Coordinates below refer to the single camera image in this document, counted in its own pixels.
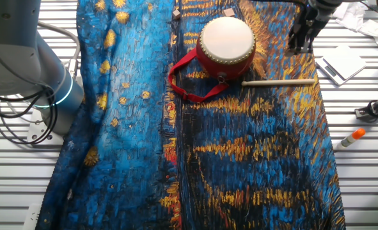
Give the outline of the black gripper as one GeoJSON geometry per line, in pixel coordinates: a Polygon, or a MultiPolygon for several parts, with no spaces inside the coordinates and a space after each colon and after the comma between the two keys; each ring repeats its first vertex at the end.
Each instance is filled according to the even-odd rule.
{"type": "Polygon", "coordinates": [[[299,17],[301,31],[307,31],[303,40],[303,46],[300,46],[300,32],[294,27],[288,35],[288,51],[291,53],[312,53],[313,52],[313,31],[322,30],[328,23],[328,16],[324,11],[314,8],[310,3],[306,3],[299,17]]]}

